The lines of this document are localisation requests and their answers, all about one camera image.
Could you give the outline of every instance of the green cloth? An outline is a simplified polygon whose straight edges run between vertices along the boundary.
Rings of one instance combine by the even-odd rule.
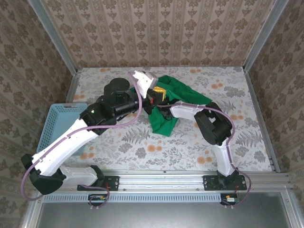
[[[211,102],[211,99],[194,91],[179,80],[167,75],[160,77],[156,85],[166,90],[166,97],[168,97],[170,101],[179,99],[183,102],[196,105],[206,105]],[[172,118],[171,120],[166,120],[159,109],[154,108],[152,114],[149,115],[149,120],[153,133],[169,137],[178,119]]]

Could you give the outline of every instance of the yellow object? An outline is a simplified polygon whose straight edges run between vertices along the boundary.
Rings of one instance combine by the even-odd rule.
[[[157,92],[157,93],[162,93],[162,101],[164,101],[165,97],[166,97],[166,93],[167,91],[161,87],[154,87],[153,91]]]

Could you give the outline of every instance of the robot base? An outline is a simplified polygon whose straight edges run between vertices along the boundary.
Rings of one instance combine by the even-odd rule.
[[[219,172],[217,175],[203,176],[203,184],[205,191],[217,191],[217,190],[247,190],[245,177],[239,175],[234,171],[231,175],[225,177]]]
[[[97,181],[91,187],[103,187],[109,191],[118,191],[119,176],[105,176],[103,172],[96,166],[91,165],[97,174]],[[100,191],[99,189],[88,189],[82,185],[77,186],[77,191]]]

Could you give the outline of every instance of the metal plate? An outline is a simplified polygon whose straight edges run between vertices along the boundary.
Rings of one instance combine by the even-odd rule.
[[[280,193],[250,194],[239,207],[219,203],[46,203],[37,228],[289,228]]]
[[[203,184],[205,191],[221,191],[231,190],[234,191],[238,187],[238,190],[247,190],[245,177],[238,175],[235,177],[234,182],[231,185],[224,187],[219,183],[219,177],[217,175],[203,176]]]

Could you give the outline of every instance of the aluminum frame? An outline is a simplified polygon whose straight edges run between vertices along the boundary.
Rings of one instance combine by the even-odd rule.
[[[79,84],[79,79],[80,79],[81,73],[82,73],[82,68],[77,71],[77,74],[74,77],[72,77],[71,84],[70,84],[70,87],[68,89],[67,96],[66,96],[66,103],[73,102],[74,96],[75,96],[75,93],[77,90],[77,86]]]
[[[49,37],[51,38],[53,44],[55,45],[57,51],[59,52],[67,68],[71,72],[72,76],[76,75],[77,63],[71,57],[64,42],[60,38],[60,35],[57,33],[52,20],[50,19],[47,11],[43,7],[42,2],[40,0],[29,0],[29,3],[36,15],[38,16],[44,29],[47,31]]]
[[[252,180],[251,192],[280,192],[292,228],[302,228],[303,217],[293,193],[287,173],[247,172]],[[120,176],[119,191],[126,193],[225,193],[227,191],[204,191],[203,176],[216,175],[214,171],[104,171],[105,175]],[[73,193],[74,189],[63,189],[56,193]],[[41,212],[43,198],[31,202],[22,228],[35,228]]]
[[[249,73],[246,70],[245,70],[245,78],[246,78],[246,81],[247,81],[247,85],[248,85],[249,93],[250,93],[250,96],[251,96],[252,104],[253,104],[253,107],[254,107],[255,112],[256,112],[257,121],[260,125],[261,134],[263,136],[266,151],[269,153],[269,156],[271,157],[271,162],[273,163],[275,171],[280,172],[279,163],[277,162],[277,159],[276,159],[276,156],[275,156],[276,154],[275,154],[274,148],[272,147],[272,144],[271,144],[271,141],[270,141],[270,137],[269,137],[269,134],[268,134],[268,131],[267,131],[267,128],[266,128],[266,124],[265,124],[265,121],[263,119],[263,115],[262,115],[260,106],[259,106],[258,101],[257,101],[257,96],[256,96],[256,93],[254,91]]]
[[[249,54],[247,55],[247,58],[245,59],[243,66],[245,67],[246,71],[249,71],[250,68],[252,67],[255,59],[257,58],[263,45],[267,41],[272,29],[276,25],[276,22],[279,20],[287,3],[288,0],[275,1],[264,25],[261,28],[261,31],[259,32]]]

